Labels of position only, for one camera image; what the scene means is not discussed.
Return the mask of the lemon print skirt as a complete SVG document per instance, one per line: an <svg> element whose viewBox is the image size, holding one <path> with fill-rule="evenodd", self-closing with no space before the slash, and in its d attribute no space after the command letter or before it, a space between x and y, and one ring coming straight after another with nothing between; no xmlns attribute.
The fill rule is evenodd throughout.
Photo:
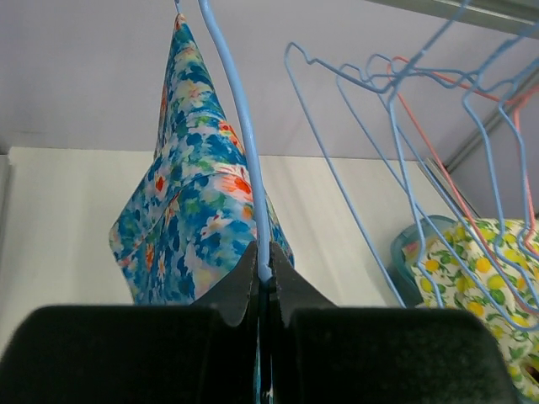
<svg viewBox="0 0 539 404"><path fill-rule="evenodd" d="M522 220L456 222L410 270L423 302L465 309L496 338L517 391L538 400L538 232Z"/></svg>

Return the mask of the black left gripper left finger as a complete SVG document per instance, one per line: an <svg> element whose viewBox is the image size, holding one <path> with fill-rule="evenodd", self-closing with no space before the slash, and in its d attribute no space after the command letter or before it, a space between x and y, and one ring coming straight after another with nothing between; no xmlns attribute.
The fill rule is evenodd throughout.
<svg viewBox="0 0 539 404"><path fill-rule="evenodd" d="M44 306L1 358L4 403L252 403L257 248L189 306Z"/></svg>

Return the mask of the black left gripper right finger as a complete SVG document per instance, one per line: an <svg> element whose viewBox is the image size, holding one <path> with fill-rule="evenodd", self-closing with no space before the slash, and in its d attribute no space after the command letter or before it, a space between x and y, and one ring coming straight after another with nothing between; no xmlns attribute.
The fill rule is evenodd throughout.
<svg viewBox="0 0 539 404"><path fill-rule="evenodd" d="M494 337L452 309L338 307L270 248L277 403L516 403Z"/></svg>

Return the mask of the pink wire hanger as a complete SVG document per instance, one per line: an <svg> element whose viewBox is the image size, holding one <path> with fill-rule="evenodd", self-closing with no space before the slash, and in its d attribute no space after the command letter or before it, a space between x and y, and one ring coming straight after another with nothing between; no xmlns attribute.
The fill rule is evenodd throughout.
<svg viewBox="0 0 539 404"><path fill-rule="evenodd" d="M531 237L538 229L538 123L522 124L521 115L527 106L538 105L538 62L490 86L480 82L484 68L418 68L402 57L388 68L394 78L430 80L442 95L460 92L462 107L476 128L445 161L430 148L440 183L467 215L521 218L525 227L517 246L527 257L537 258Z"/></svg>

